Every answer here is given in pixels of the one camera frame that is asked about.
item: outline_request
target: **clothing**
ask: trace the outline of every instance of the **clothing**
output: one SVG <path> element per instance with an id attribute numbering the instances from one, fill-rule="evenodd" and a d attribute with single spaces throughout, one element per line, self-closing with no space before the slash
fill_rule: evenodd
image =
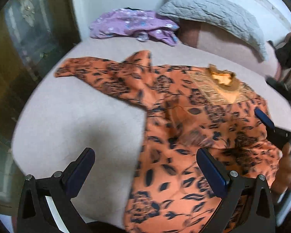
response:
<path id="1" fill-rule="evenodd" d="M 269 185 L 273 182 L 279 150 L 266 140 L 265 126 L 254 115 L 256 106 L 268 113 L 266 101 L 234 73 L 215 66 L 152 66 L 151 53 L 140 51 L 121 63 L 67 59 L 55 73 L 72 75 L 147 111 L 124 216 L 127 232 L 197 233 L 203 227 L 220 199 L 196 163 L 201 147 L 228 170 L 253 178 L 264 174 Z"/>
<path id="2" fill-rule="evenodd" d="M 276 57 L 283 68 L 291 68 L 291 37 L 281 48 L 275 51 Z"/>
<path id="3" fill-rule="evenodd" d="M 118 9 L 104 13 L 90 25 L 90 37 L 108 38 L 133 35 L 145 42 L 149 35 L 162 42 L 175 46 L 178 39 L 174 34 L 179 26 L 167 17 L 151 10 Z"/>

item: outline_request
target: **quilted pillow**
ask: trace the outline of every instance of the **quilted pillow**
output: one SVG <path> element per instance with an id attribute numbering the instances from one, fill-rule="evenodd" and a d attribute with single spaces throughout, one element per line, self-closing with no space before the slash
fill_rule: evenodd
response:
<path id="1" fill-rule="evenodd" d="M 257 19 L 241 6 L 227 0 L 168 0 L 159 15 L 200 21 L 218 26 L 244 40 L 267 59 L 265 40 Z"/>

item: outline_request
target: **bed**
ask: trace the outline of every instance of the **bed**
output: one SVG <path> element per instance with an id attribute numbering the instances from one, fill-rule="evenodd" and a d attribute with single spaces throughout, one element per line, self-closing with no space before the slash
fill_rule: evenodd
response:
<path id="1" fill-rule="evenodd" d="M 62 59 L 93 56 L 124 60 L 139 50 L 150 50 L 153 65 L 215 64 L 229 70 L 268 101 L 275 125 L 291 130 L 291 108 L 264 77 L 214 54 L 179 43 L 138 42 L 130 37 L 86 39 Z M 47 74 L 31 95 L 18 120 L 12 141 L 14 159 L 23 173 L 36 179 L 64 170 L 85 147 L 96 162 L 78 197 L 77 211 L 88 218 L 123 228 L 123 213 L 134 175 L 144 130 L 145 112 L 102 94 L 75 77 Z"/>

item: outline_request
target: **screw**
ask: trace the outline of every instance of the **screw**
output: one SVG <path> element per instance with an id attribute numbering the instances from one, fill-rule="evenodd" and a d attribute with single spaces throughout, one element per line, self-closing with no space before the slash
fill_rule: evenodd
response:
<path id="1" fill-rule="evenodd" d="M 236 171 L 230 171 L 230 175 L 232 177 L 237 177 L 238 176 L 238 172 L 236 172 Z"/>
<path id="2" fill-rule="evenodd" d="M 260 175 L 259 175 L 259 179 L 260 179 L 260 180 L 265 180 L 265 176 L 264 176 L 263 174 L 260 174 Z"/>
<path id="3" fill-rule="evenodd" d="M 55 177 L 55 178 L 58 178 L 58 177 L 61 176 L 61 174 L 62 174 L 61 171 L 54 172 L 54 177 Z"/>
<path id="4" fill-rule="evenodd" d="M 31 175 L 31 174 L 28 174 L 28 175 L 25 177 L 26 180 L 31 180 L 31 178 L 32 178 L 32 175 Z"/>

